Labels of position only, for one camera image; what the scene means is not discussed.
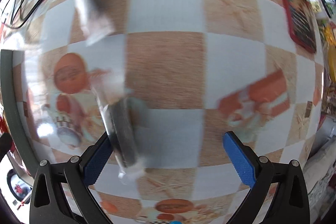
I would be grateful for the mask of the right blue gloved hand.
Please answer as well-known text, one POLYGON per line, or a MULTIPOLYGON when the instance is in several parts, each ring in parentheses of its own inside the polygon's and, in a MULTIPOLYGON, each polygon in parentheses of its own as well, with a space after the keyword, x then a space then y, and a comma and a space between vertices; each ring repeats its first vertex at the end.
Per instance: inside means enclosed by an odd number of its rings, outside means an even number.
POLYGON ((169 224, 183 224, 181 221, 171 221, 169 224))

